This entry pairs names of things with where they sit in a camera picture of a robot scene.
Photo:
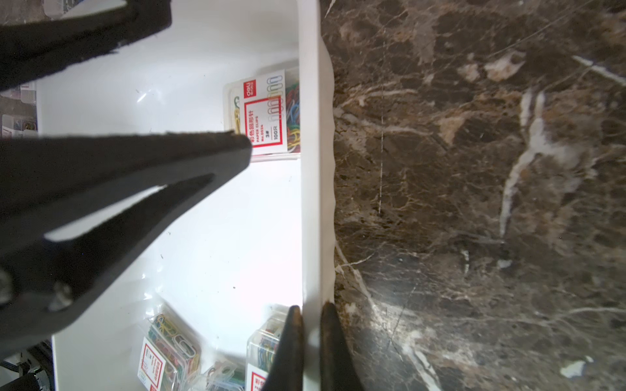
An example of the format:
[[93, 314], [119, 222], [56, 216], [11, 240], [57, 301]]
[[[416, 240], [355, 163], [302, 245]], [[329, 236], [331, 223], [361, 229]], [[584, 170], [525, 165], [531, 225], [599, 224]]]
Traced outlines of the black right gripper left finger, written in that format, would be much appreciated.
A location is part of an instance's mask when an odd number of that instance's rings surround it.
[[274, 363], [262, 391], [302, 391], [303, 369], [303, 316], [299, 306], [291, 306]]

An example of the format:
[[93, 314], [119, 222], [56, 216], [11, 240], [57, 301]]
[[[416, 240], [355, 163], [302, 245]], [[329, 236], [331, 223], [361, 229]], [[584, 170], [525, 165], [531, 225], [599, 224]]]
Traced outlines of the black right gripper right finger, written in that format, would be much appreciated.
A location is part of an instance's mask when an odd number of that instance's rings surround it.
[[327, 301], [320, 318], [320, 389], [364, 391], [342, 330], [337, 308]]

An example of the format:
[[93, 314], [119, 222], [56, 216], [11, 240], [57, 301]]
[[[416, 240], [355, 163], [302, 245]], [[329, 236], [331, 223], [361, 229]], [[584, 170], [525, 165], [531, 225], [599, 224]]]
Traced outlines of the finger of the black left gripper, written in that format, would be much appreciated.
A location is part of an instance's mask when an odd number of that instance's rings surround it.
[[1, 27], [1, 90], [109, 55], [168, 29], [169, 1], [127, 1], [125, 6], [58, 21]]
[[73, 324], [251, 153], [232, 132], [4, 139], [2, 357]]

